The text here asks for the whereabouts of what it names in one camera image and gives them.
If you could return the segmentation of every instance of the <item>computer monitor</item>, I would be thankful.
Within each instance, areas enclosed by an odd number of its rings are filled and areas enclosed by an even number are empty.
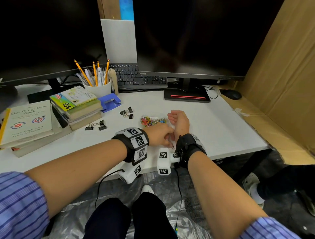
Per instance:
[[[77,73],[74,59],[107,63],[96,0],[3,0],[1,9],[0,85]]]
[[[139,74],[243,80],[283,1],[133,0]]]

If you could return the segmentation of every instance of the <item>desk leg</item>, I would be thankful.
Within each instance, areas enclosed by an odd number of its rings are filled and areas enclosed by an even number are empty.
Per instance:
[[[272,149],[265,149],[255,152],[241,169],[234,175],[233,180],[241,184],[243,180],[258,167],[258,165],[272,152]]]

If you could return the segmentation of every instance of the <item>person's left arm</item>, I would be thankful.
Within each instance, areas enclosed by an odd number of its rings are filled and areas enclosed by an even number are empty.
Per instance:
[[[171,147],[173,128],[145,128],[150,146]],[[23,173],[0,174],[0,238],[41,236],[48,218],[56,215],[127,157],[118,139],[99,143]]]

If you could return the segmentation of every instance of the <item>shirt sleeve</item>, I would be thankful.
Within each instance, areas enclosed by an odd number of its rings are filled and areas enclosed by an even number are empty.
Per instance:
[[[0,174],[0,239],[41,238],[48,223],[39,185],[20,172]]]
[[[258,218],[239,239],[300,239],[276,219],[270,217]]]

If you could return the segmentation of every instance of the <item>computer mouse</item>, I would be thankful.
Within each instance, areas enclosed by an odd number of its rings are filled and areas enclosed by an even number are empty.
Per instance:
[[[239,93],[237,90],[220,90],[220,92],[231,100],[239,100],[242,98],[241,93]]]

